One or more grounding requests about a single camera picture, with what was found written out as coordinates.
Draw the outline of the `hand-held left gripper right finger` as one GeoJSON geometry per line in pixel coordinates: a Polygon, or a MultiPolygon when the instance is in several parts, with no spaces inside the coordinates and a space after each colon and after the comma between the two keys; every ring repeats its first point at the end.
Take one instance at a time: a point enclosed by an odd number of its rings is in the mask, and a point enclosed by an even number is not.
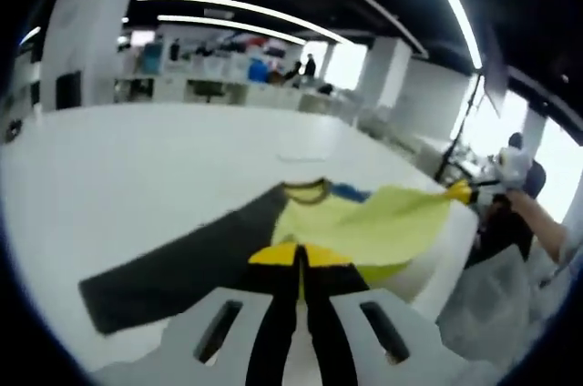
{"type": "Polygon", "coordinates": [[[352,262],[302,248],[304,298],[325,385],[450,385],[458,358],[436,325],[387,289],[372,289],[352,262]]]}

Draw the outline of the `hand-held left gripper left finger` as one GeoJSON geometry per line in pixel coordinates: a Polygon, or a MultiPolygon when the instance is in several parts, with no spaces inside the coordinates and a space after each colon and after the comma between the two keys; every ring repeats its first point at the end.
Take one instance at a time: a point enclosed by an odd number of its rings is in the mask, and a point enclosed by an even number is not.
{"type": "Polygon", "coordinates": [[[243,277],[170,323],[160,343],[165,385],[279,385],[296,324],[298,245],[254,254],[243,277]]]}

